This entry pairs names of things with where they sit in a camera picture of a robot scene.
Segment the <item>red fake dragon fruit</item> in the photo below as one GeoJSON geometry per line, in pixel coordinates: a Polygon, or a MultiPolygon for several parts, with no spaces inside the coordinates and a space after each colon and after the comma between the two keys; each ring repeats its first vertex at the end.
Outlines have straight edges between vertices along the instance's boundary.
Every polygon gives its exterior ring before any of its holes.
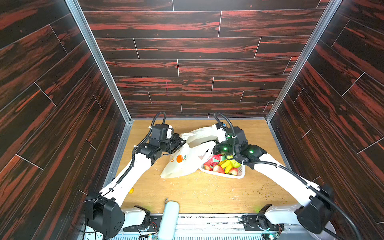
{"type": "Polygon", "coordinates": [[[224,155],[214,155],[212,158],[210,158],[207,162],[204,163],[205,169],[207,170],[207,167],[213,168],[225,159],[226,158],[224,155]]]}

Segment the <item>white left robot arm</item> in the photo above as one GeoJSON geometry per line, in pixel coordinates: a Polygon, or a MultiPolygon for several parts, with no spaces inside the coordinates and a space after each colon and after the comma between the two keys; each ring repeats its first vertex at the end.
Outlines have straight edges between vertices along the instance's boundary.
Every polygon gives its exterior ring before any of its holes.
{"type": "Polygon", "coordinates": [[[139,231],[147,230],[151,212],[139,206],[122,210],[123,201],[139,178],[163,153],[173,154],[185,143],[179,134],[163,140],[147,136],[134,147],[132,160],[124,170],[98,193],[91,192],[86,198],[86,225],[102,234],[104,240],[112,239],[120,230],[130,227],[139,231]]]}

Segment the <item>white fruit-print plastic bag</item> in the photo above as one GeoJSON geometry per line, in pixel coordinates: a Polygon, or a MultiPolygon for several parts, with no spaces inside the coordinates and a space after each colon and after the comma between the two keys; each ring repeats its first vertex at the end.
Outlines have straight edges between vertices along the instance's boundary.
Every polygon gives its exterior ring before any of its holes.
{"type": "Polygon", "coordinates": [[[171,154],[170,161],[161,173],[161,178],[170,179],[194,173],[214,156],[217,143],[227,139],[226,132],[216,125],[203,127],[181,134],[186,143],[171,154]]]}

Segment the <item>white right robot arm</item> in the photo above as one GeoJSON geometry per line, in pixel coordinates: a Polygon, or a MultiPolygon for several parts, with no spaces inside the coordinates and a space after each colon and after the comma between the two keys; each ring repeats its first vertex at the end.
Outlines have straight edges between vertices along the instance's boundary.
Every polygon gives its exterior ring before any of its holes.
{"type": "Polygon", "coordinates": [[[300,225],[313,238],[323,240],[331,237],[339,240],[341,237],[330,229],[330,219],[334,212],[339,212],[351,226],[356,238],[362,239],[352,219],[335,204],[331,187],[320,187],[281,165],[261,147],[250,145],[240,128],[227,128],[221,123],[213,128],[218,138],[216,150],[233,156],[236,162],[267,176],[298,201],[297,205],[292,206],[264,206],[259,214],[261,228],[279,224],[300,225]]]}

